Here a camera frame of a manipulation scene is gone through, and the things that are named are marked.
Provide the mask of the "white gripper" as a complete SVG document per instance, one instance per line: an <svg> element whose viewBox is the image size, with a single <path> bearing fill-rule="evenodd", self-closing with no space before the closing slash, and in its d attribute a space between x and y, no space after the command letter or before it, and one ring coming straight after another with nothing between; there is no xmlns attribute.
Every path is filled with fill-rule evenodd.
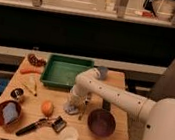
<svg viewBox="0 0 175 140"><path fill-rule="evenodd" d="M78 93L76 92L76 88L73 87L70 90L70 94L69 94L69 98L68 98L69 104L71 106L77 107L79 109L80 107L82 107L83 101L84 101L84 98L81 97L80 95L78 95Z"/></svg>

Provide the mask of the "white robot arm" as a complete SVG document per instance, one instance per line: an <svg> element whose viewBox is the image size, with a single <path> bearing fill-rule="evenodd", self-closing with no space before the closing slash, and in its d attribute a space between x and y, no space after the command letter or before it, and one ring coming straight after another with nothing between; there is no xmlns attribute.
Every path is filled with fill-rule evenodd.
<svg viewBox="0 0 175 140"><path fill-rule="evenodd" d="M175 140L175 99L164 98L155 102L100 81L101 74L93 68L79 73L71 89L72 99L85 98L89 92L95 93L145 121L143 140Z"/></svg>

